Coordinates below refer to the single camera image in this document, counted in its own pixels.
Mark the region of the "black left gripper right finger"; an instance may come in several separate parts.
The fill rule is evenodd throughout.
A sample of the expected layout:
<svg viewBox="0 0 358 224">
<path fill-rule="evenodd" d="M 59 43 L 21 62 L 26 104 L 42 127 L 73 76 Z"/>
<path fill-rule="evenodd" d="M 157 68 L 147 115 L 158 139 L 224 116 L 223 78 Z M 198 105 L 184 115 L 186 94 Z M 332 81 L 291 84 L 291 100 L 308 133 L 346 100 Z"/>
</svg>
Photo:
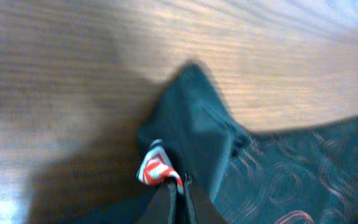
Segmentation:
<svg viewBox="0 0 358 224">
<path fill-rule="evenodd" d="M 226 224 L 204 192 L 192 177 L 186 177 L 184 183 L 185 216 L 188 224 Z"/>
</svg>

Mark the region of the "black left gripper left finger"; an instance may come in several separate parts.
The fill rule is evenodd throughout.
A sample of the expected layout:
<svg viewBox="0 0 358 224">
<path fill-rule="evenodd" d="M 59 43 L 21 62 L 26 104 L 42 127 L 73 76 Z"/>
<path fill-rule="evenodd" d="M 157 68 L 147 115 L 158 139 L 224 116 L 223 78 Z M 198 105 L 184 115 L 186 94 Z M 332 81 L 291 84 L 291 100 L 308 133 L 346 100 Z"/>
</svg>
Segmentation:
<svg viewBox="0 0 358 224">
<path fill-rule="evenodd" d="M 177 208 L 177 184 L 164 180 L 152 197 L 137 224 L 174 224 Z"/>
</svg>

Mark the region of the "black patterned sports jersey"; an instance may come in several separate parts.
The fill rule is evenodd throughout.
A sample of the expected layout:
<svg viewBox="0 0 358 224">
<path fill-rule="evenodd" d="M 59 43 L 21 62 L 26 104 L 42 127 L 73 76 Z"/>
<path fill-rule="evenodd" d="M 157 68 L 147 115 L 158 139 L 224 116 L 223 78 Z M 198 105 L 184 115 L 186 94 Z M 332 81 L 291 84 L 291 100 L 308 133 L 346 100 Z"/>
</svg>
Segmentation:
<svg viewBox="0 0 358 224">
<path fill-rule="evenodd" d="M 253 133 L 190 64 L 137 133 L 142 153 L 167 153 L 227 223 L 358 223 L 358 116 L 322 126 Z M 177 223 L 187 223 L 184 195 Z"/>
</svg>

